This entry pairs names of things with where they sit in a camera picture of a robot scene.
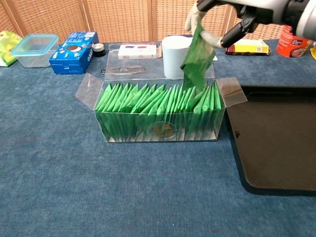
blue carpet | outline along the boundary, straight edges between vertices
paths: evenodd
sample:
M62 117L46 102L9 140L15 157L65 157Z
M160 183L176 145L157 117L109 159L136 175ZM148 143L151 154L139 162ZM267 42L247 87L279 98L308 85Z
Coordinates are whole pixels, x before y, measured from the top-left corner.
M316 61L227 56L216 77L316 85ZM89 73L102 78L107 57ZM240 184L229 132L217 142L106 144L74 95L83 75L0 68L1 237L308 237L316 197L257 196Z

wicker screen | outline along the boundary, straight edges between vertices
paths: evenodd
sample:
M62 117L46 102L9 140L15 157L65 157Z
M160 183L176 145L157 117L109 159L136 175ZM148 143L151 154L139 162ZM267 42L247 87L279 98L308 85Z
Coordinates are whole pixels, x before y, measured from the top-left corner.
M92 29L101 42L149 40L147 0L86 2Z
M184 23L195 0L157 0L157 38L168 35L190 34L184 30ZM227 5L215 7L204 17L206 30L220 36L227 24Z
M235 18L234 25L240 22L239 18ZM270 39L278 39L280 38L280 34L282 31L282 26L269 24L263 25L259 24L254 33L247 34L244 39L251 40L270 40Z
M78 0L14 0L11 4L26 33L57 34L62 42L71 31L88 30L79 3Z
M14 29L14 26L11 23L7 13L5 12L5 10L1 4L0 4L0 16L1 16L0 32L1 31L11 31L11 32L17 33L16 30Z

